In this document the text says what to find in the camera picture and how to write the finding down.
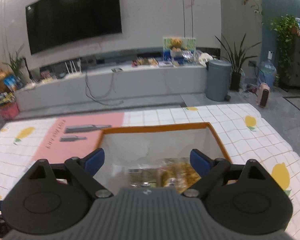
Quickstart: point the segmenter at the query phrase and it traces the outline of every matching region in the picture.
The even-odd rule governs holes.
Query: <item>trash can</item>
[[[229,90],[231,64],[214,59],[207,68],[207,98],[213,101],[224,101]]]

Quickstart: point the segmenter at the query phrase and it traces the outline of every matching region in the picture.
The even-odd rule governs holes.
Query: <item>potted plant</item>
[[[20,79],[22,79],[23,76],[23,73],[21,72],[23,57],[20,57],[19,53],[21,52],[23,47],[24,44],[16,51],[15,56],[11,55],[11,53],[9,52],[10,63],[3,62],[3,64],[8,65],[12,69],[15,76],[19,77]]]
[[[226,46],[224,46],[222,41],[220,39],[218,39],[218,37],[216,37],[216,38],[220,42],[221,46],[228,53],[229,59],[227,59],[227,60],[232,65],[230,90],[239,91],[240,79],[241,79],[241,68],[242,68],[243,63],[249,58],[257,57],[257,56],[246,56],[246,53],[248,52],[249,49],[257,46],[261,42],[258,42],[258,43],[254,44],[254,45],[252,45],[248,48],[243,49],[242,46],[243,46],[244,40],[246,38],[246,34],[245,34],[243,36],[243,39],[242,39],[241,43],[240,43],[239,51],[237,51],[237,49],[236,49],[235,42],[233,43],[234,44],[234,51],[232,51],[232,49],[230,48],[230,45],[229,45],[228,41],[226,40],[226,38],[223,35],[222,35],[222,37],[225,39],[225,41],[227,43],[227,46],[228,46],[228,49],[226,48]]]
[[[277,31],[277,53],[279,80],[290,80],[293,68],[295,41],[299,35],[299,25],[292,15],[281,16],[271,22],[271,30]]]

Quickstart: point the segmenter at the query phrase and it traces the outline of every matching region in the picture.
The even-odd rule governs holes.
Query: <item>metal screw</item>
[[[183,195],[185,195],[186,197],[197,197],[199,196],[199,191],[194,189],[194,188],[190,188],[190,189],[187,189]]]
[[[96,196],[98,198],[107,198],[107,197],[110,197],[111,196],[111,192],[107,189],[100,189],[96,192]]]

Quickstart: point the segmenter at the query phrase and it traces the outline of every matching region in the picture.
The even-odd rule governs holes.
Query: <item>wall outlet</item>
[[[248,66],[249,67],[256,67],[257,66],[257,62],[255,60],[249,60]]]

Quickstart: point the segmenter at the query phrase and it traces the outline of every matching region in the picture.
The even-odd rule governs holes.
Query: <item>wall-mounted tv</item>
[[[119,0],[39,0],[26,7],[26,21],[31,54],[122,32]]]

